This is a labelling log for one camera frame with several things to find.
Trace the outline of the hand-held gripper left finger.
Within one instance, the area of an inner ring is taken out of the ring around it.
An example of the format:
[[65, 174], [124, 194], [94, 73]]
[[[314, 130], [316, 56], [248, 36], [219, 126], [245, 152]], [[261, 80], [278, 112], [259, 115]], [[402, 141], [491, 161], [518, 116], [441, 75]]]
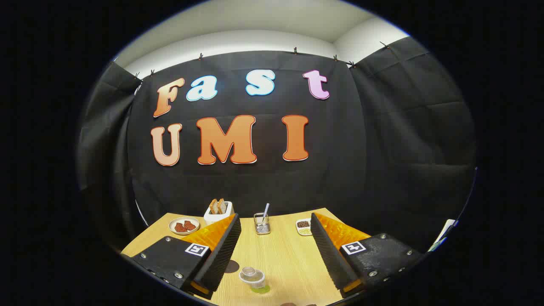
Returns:
[[177, 290], [211, 298], [223, 279], [240, 234], [241, 221], [236, 213], [182, 239], [163, 236], [133, 255], [132, 261]]

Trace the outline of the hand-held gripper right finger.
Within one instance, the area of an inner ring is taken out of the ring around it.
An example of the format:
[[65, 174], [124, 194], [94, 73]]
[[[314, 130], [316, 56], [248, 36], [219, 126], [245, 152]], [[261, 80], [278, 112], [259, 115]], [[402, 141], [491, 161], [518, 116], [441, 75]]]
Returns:
[[423, 256], [390, 234], [369, 235], [320, 213], [311, 214], [310, 229], [329, 276], [342, 294], [382, 287]]

